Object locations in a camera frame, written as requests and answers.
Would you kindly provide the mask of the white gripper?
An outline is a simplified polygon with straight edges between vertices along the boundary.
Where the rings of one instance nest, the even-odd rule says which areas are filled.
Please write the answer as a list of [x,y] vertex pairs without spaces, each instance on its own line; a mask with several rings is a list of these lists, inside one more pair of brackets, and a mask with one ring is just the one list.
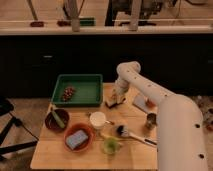
[[115,107],[117,104],[121,104],[125,100],[126,88],[118,84],[115,84],[110,96],[110,101],[106,101],[105,105],[110,109]]

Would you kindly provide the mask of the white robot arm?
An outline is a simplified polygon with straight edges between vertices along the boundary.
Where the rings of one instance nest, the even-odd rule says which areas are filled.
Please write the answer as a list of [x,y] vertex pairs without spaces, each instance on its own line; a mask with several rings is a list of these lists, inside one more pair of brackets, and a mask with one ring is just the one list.
[[208,171],[203,115],[197,104],[143,77],[140,70],[137,61],[117,66],[118,78],[107,104],[121,104],[129,86],[134,86],[139,91],[135,106],[147,112],[150,101],[157,107],[158,171]]

